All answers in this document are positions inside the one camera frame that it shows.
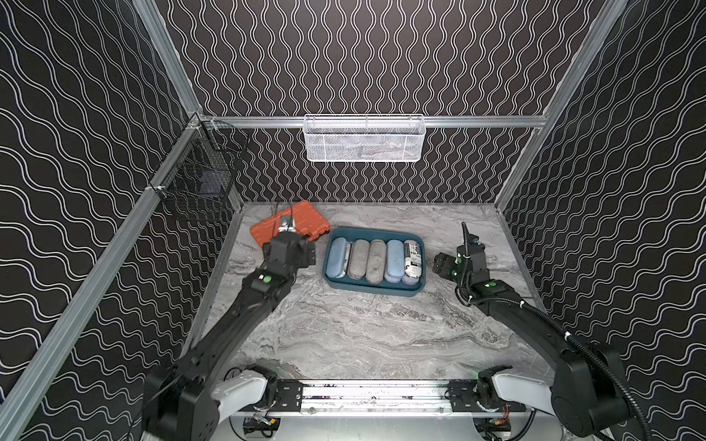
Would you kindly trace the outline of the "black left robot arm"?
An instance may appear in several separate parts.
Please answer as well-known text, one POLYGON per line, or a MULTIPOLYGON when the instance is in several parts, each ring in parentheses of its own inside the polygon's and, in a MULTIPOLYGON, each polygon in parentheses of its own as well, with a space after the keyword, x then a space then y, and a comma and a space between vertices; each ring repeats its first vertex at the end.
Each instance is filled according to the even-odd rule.
POLYGON ((244 370, 225 380, 222 369, 290 293, 299 270, 314 263, 315 245, 306 236, 283 231, 270 240, 263 263, 244 278, 233 304, 209 333, 172 365, 147 374, 143 440, 209 440, 233 413, 268 403, 272 378, 244 370))

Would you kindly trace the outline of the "lavender fabric glasses case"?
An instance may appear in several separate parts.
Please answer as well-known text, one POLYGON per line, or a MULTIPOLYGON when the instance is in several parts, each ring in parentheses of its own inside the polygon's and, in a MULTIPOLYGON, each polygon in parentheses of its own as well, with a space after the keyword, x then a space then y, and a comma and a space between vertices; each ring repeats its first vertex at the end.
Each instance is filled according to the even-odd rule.
POLYGON ((408 275, 403 275, 401 279, 402 283, 408 286, 415 286, 421 281, 421 277, 412 277, 408 275))

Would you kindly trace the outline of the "newspaper print glasses case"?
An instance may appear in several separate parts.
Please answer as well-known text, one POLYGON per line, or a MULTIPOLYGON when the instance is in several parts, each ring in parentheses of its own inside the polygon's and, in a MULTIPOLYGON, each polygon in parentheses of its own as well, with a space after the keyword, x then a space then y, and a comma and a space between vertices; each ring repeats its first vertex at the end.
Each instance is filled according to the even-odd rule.
POLYGON ((407 240, 404 246, 404 275, 421 277, 423 275, 423 259, 421 246, 418 242, 407 240))

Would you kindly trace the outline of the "cream map print glasses case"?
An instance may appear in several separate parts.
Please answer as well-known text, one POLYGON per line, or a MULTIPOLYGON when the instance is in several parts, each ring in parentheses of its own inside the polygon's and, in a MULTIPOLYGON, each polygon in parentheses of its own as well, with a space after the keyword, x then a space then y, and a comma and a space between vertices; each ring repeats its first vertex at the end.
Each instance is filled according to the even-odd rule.
POLYGON ((350 278, 350 262, 351 262, 351 255, 352 255, 352 248, 353 248, 353 243, 351 242, 346 242, 346 249, 345 249, 345 255, 344 255, 344 265, 343 265, 343 276, 342 277, 349 277, 350 278))

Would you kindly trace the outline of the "light blue glasses case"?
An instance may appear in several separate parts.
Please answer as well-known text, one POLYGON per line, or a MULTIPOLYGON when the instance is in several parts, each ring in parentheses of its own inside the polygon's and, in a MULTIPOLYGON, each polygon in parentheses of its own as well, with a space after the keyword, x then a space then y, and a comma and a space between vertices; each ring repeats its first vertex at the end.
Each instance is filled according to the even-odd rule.
POLYGON ((329 279, 341 279, 343 276, 346 242, 347 239, 345 237, 338 237, 329 247, 327 269, 325 270, 325 275, 327 275, 329 279))
POLYGON ((384 279, 399 283, 404 277, 404 243, 399 240, 387 242, 384 279))

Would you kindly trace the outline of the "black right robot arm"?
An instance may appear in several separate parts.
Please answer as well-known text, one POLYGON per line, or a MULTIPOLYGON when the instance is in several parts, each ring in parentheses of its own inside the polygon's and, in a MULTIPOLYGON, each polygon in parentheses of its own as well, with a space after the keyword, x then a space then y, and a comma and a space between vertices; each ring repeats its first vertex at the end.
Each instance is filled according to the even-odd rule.
POLYGON ((476 307, 511 329, 553 370, 553 380, 546 381, 510 365, 485 369, 470 393, 479 407, 505 410, 516 402, 556 417, 572 435, 600 440, 606 439, 606 429, 634 420, 641 439, 650 439, 649 422, 628 388, 618 352, 572 334, 507 282, 493 279, 476 235, 465 232, 454 255, 437 254, 432 271, 454 283, 463 306, 476 307))

